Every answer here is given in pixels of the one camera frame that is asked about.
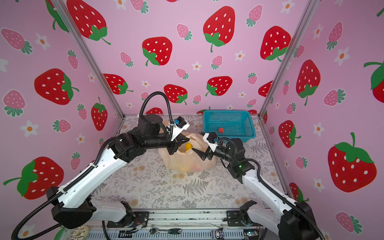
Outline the yellow fake banana bunch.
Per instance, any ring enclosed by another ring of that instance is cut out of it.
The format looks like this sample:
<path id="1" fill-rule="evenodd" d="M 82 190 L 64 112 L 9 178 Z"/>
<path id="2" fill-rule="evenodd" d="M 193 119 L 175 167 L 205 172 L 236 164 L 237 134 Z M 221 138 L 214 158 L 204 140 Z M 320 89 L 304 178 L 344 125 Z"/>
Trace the yellow fake banana bunch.
<path id="1" fill-rule="evenodd" d="M 186 144 L 186 152 L 189 151 L 190 149 L 192 149 L 193 146 L 192 144 L 190 144 L 189 142 Z"/>

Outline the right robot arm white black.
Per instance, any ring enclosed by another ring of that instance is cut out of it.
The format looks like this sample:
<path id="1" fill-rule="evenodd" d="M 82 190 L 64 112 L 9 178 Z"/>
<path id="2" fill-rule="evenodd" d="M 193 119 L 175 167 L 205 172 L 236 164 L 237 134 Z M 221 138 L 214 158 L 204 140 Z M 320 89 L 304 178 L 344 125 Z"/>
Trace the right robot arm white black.
<path id="1" fill-rule="evenodd" d="M 202 160 L 219 158 L 228 162 L 225 166 L 231 176 L 255 192 L 271 209 L 270 212 L 251 204 L 246 217 L 274 232 L 281 240 L 323 240 L 325 236 L 317 226 L 311 207 L 286 196 L 261 176 L 261 165 L 245 156 L 240 139 L 218 137 L 206 133 L 203 140 L 208 144 L 205 152 L 194 150 Z"/>

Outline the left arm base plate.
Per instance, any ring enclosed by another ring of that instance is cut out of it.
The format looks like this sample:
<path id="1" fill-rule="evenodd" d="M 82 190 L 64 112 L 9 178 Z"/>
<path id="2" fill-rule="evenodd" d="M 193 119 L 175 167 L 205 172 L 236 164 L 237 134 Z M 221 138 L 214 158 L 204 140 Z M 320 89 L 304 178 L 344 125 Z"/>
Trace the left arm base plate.
<path id="1" fill-rule="evenodd" d="M 127 214 L 117 223 L 108 221 L 108 228 L 136 228 L 137 226 L 146 227 L 149 220 L 150 212 L 133 212 Z"/>

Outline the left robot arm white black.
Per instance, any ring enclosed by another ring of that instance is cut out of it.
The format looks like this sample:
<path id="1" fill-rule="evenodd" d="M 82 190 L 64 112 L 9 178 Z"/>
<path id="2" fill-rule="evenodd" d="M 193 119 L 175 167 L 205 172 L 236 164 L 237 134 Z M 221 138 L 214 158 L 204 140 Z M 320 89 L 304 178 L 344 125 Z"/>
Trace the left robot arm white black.
<path id="1" fill-rule="evenodd" d="M 170 119 L 168 126 L 163 124 L 160 116 L 144 114 L 146 105 L 156 95 L 162 96 L 166 101 Z M 189 138 L 182 134 L 189 126 L 183 117 L 173 120 L 170 101 L 165 93 L 150 94 L 141 107 L 138 126 L 117 137 L 107 139 L 96 159 L 84 171 L 61 187 L 51 187 L 47 192 L 47 201 L 16 226 L 11 238 L 18 240 L 23 226 L 50 204 L 54 206 L 52 215 L 57 224 L 30 236 L 31 240 L 59 227 L 75 229 L 92 221 L 116 223 L 120 227 L 125 227 L 131 222 L 135 223 L 137 217 L 127 202 L 96 202 L 91 197 L 92 192 L 113 173 L 136 157 L 142 156 L 147 150 L 166 149 L 170 155 L 174 154 L 182 144 L 189 141 Z"/>

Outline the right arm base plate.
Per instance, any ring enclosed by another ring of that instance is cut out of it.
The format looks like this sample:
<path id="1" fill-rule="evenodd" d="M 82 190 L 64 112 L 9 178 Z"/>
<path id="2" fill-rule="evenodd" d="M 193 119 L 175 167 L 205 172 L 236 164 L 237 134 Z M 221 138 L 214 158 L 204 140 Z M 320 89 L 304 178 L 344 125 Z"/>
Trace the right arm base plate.
<path id="1" fill-rule="evenodd" d="M 230 227 L 262 227 L 256 222 L 252 222 L 245 211 L 234 210 L 226 211 L 226 218 L 223 222 L 227 222 Z"/>

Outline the banana print plastic bag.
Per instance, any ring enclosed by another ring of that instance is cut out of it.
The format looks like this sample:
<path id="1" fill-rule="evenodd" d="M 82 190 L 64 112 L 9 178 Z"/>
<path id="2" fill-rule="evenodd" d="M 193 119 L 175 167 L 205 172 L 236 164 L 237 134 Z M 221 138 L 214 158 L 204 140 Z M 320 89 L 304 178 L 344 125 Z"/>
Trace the banana print plastic bag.
<path id="1" fill-rule="evenodd" d="M 182 132 L 182 134 L 190 139 L 188 142 L 197 150 L 204 152 L 209 147 L 203 141 L 202 135 L 189 132 Z M 216 166 L 218 158 L 213 157 L 211 160 L 203 161 L 192 149 L 186 152 L 186 144 L 183 144 L 173 155 L 170 155 L 167 149 L 159 149 L 166 168 L 179 173 L 195 173 Z"/>

